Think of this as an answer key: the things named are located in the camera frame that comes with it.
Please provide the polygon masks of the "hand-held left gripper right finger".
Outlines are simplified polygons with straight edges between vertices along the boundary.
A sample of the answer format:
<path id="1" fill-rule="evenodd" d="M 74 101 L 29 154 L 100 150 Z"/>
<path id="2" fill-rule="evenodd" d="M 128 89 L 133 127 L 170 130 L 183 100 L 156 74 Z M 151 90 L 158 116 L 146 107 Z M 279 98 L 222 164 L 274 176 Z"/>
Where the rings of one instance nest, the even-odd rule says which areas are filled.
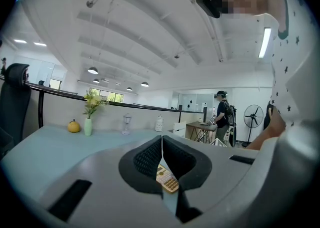
<path id="1" fill-rule="evenodd" d="M 257 153 L 162 138 L 163 158 L 178 180 L 176 217 L 188 222 L 223 200 L 251 168 Z"/>

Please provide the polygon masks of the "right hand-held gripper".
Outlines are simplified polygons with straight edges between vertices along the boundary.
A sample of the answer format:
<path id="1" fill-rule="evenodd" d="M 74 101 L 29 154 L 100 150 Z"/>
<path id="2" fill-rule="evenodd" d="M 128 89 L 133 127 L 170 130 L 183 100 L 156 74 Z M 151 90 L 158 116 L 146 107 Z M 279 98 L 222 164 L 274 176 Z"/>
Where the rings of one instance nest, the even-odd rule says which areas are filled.
<path id="1" fill-rule="evenodd" d="M 214 146 L 220 146 L 220 147 L 227 147 L 222 141 L 220 141 L 218 138 L 214 139 L 210 145 Z"/>

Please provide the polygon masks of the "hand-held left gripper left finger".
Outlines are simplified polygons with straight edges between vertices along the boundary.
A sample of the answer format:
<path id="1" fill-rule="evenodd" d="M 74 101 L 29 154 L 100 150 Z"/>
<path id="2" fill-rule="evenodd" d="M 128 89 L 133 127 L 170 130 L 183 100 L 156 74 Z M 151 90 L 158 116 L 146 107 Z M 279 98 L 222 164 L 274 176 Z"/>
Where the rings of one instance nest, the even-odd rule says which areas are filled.
<path id="1" fill-rule="evenodd" d="M 40 204 L 70 227 L 175 227 L 157 182 L 162 137 L 89 155 L 42 193 Z"/>

